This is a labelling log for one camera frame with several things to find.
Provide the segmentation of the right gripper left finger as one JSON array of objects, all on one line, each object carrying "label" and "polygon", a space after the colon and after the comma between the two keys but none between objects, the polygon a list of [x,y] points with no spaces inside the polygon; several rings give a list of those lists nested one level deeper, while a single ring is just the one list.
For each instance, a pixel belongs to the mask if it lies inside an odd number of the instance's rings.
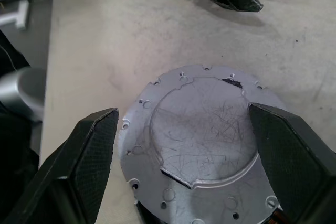
[{"label": "right gripper left finger", "polygon": [[1,223],[95,223],[109,178],[119,111],[81,119],[43,162],[31,124],[1,113]]}]

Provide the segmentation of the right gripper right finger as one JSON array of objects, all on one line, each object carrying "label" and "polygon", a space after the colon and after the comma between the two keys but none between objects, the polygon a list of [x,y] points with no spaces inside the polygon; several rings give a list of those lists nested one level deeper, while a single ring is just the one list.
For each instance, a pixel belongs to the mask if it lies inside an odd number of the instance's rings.
[{"label": "right gripper right finger", "polygon": [[298,115],[252,103],[258,153],[280,207],[266,223],[335,223],[335,152]]}]

